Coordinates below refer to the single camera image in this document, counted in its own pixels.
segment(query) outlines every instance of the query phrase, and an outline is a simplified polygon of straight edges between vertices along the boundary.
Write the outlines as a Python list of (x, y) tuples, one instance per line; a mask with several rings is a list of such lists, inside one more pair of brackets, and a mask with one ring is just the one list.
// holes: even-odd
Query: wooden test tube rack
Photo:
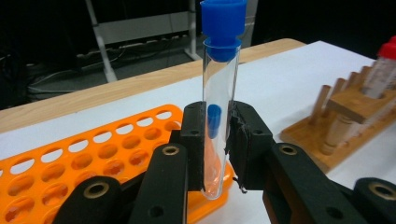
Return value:
[[(380, 99), (372, 99), (361, 93), (370, 69), (371, 67), (365, 66), (359, 73), (351, 73), (348, 80), (338, 78), (333, 88), (323, 86), (312, 114), (289, 126), (280, 135), (283, 141), (304, 148), (324, 173), (329, 172), (396, 120), (396, 90), (386, 90)], [(338, 115), (359, 124), (371, 121), (366, 129), (343, 139), (333, 153), (326, 155), (322, 151), (323, 145)]]

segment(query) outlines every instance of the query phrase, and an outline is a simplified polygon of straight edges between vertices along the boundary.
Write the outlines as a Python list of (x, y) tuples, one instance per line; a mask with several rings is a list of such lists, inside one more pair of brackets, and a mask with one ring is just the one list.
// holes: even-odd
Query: robotic arm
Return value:
[[(130, 181), (82, 182), (54, 223), (186, 223), (187, 191), (204, 187), (204, 103), (185, 107), (180, 131), (157, 147), (148, 170)], [(242, 192), (263, 190), (272, 223), (396, 223), (396, 186), (363, 178), (332, 182), (299, 147), (275, 143), (255, 109), (234, 102), (229, 154)]]

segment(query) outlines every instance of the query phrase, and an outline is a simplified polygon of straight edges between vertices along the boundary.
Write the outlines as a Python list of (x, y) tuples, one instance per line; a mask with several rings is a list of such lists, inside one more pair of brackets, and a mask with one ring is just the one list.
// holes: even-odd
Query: wooden table edge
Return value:
[[(296, 49), (305, 44), (293, 39), (273, 42), (242, 49), (240, 63)], [(50, 119), (103, 105), (131, 95), (151, 91), (202, 74), (202, 60), (164, 68), (144, 75), (129, 77), (116, 82), (76, 91), (47, 100), (20, 105), (0, 111), (0, 133), (9, 132)]]

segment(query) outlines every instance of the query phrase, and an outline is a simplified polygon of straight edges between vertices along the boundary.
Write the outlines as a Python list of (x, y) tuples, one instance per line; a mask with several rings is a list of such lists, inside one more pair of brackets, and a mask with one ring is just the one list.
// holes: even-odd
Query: blue object inside tube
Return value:
[(209, 138), (215, 138), (219, 133), (221, 120), (221, 108), (218, 105), (210, 105), (207, 108), (207, 131)]

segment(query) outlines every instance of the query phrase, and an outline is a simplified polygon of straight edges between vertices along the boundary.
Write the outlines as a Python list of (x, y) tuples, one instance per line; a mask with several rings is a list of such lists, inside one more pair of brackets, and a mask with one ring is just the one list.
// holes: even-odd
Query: blue cap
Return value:
[(241, 45), (237, 39), (245, 31), (247, 0), (205, 0), (201, 2), (202, 28), (213, 48), (209, 56), (218, 62), (230, 61)]

